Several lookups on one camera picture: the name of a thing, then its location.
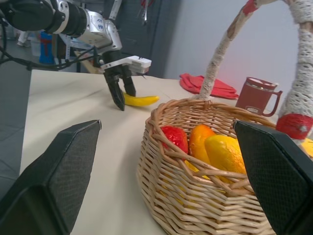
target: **wicker basket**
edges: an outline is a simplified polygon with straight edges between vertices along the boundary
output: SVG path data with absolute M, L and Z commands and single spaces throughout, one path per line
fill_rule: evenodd
M 247 175 L 218 170 L 185 154 L 165 137 L 160 128 L 164 125 L 173 125 L 190 134 L 193 127 L 203 123 L 210 126 L 217 134 L 235 138 L 232 129 L 235 120 L 275 127 L 264 117 L 240 108 L 207 101 L 230 42 L 253 11 L 262 4 L 273 1 L 275 0 L 249 0 L 240 10 L 207 67 L 199 99 L 172 100 L 161 104 L 146 121 L 137 178 L 143 199 L 153 218 L 168 234 L 275 234 L 254 195 Z M 284 130 L 287 130 L 286 126 L 294 127 L 293 130 L 299 128 L 301 132 L 306 130 L 307 135 L 310 125 L 305 126 L 303 118 L 306 118 L 308 123 L 313 121 L 313 88 L 305 91 L 303 88 L 313 84 L 311 61 L 306 57 L 308 52 L 313 54 L 311 46 L 313 23 L 307 22 L 307 19 L 311 20 L 310 13 L 313 5 L 305 3 L 304 0 L 285 0 L 285 2 L 290 5 L 295 21 L 300 24 L 300 43 L 297 77 L 293 83 L 293 90 L 282 105 L 277 127 L 280 126 Z M 293 137 L 297 144 L 300 144 L 303 138 L 304 135 L 301 139 L 297 139 L 297 136 Z M 162 143 L 165 143 L 168 148 L 163 148 Z M 198 171 L 192 171 L 190 165 L 187 166 L 186 163 L 193 165 Z M 222 182 L 219 176 L 226 177 L 231 183 Z
M 247 175 L 217 170 L 188 156 L 167 140 L 160 129 L 172 125 L 189 134 L 193 127 L 203 123 L 217 134 L 236 137 L 232 129 L 235 120 L 274 127 L 265 118 L 246 110 L 190 99 L 161 104 L 146 121 L 137 178 L 153 218 L 168 234 L 275 234 Z M 164 149 L 162 142 L 171 151 Z M 183 160 L 200 171 L 191 171 Z M 221 175 L 233 183 L 223 183 L 217 177 Z

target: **banana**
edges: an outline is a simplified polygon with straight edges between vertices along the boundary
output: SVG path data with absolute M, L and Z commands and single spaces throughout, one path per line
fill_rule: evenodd
M 157 102 L 160 98 L 158 96 L 134 97 L 123 92 L 125 97 L 125 104 L 131 106 L 148 106 Z

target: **basket handle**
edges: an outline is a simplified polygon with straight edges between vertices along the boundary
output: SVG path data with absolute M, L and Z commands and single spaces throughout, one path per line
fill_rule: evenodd
M 230 42 L 261 5 L 276 0 L 249 0 L 224 34 L 207 66 L 199 99 L 209 100 L 214 82 Z M 300 24 L 297 73 L 279 112 L 276 129 L 300 144 L 313 126 L 313 3 L 311 0 L 285 0 L 294 21 Z

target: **red cloth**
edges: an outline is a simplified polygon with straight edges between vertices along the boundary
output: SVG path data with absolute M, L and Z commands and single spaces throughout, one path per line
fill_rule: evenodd
M 203 76 L 194 77 L 188 73 L 184 73 L 180 75 L 179 83 L 181 87 L 183 87 L 185 90 L 193 94 L 199 94 L 203 80 Z M 216 79 L 211 96 L 221 97 L 225 99 L 237 99 L 239 95 L 237 95 L 236 92 L 237 91 L 235 90 L 235 88 Z

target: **gray wall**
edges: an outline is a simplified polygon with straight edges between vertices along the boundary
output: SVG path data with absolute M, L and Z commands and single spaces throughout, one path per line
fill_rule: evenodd
M 204 74 L 221 37 L 245 3 L 181 0 L 164 77 Z M 297 42 L 297 28 L 287 5 L 277 1 L 262 6 L 232 42 L 218 78 L 240 92 L 246 77 L 254 76 L 279 83 L 286 95 L 294 79 Z

